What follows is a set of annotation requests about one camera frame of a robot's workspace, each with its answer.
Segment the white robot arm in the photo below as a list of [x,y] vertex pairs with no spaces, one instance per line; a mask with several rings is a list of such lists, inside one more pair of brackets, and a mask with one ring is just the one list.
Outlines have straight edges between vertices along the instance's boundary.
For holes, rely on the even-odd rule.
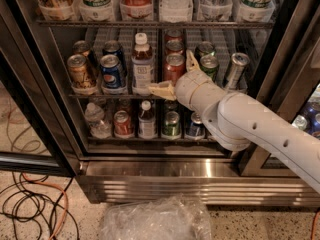
[[187,72],[176,83],[152,83],[148,89],[196,112],[222,147],[242,151],[255,143],[320,192],[320,141],[250,96],[220,88],[200,70],[192,52],[187,53]]

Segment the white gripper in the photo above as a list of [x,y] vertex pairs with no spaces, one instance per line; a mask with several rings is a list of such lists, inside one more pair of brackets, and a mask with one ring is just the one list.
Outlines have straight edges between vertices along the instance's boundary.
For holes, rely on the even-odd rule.
[[193,52],[186,50],[186,70],[181,76],[175,90],[171,81],[151,83],[148,89],[152,95],[166,100],[177,101],[198,114],[203,114],[207,109],[216,106],[227,92],[216,85],[203,71]]

